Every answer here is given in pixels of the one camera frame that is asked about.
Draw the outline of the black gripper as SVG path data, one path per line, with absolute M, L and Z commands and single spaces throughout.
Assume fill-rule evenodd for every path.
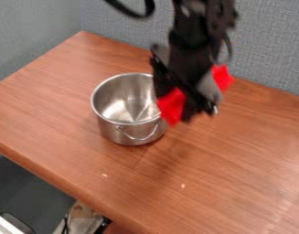
M 235 0 L 172 0 L 174 25 L 168 46 L 152 44 L 150 64 L 156 91 L 191 90 L 180 120 L 205 112 L 217 115 L 222 92 L 210 69 L 218 62 L 221 44 L 231 49 L 227 31 L 235 27 Z

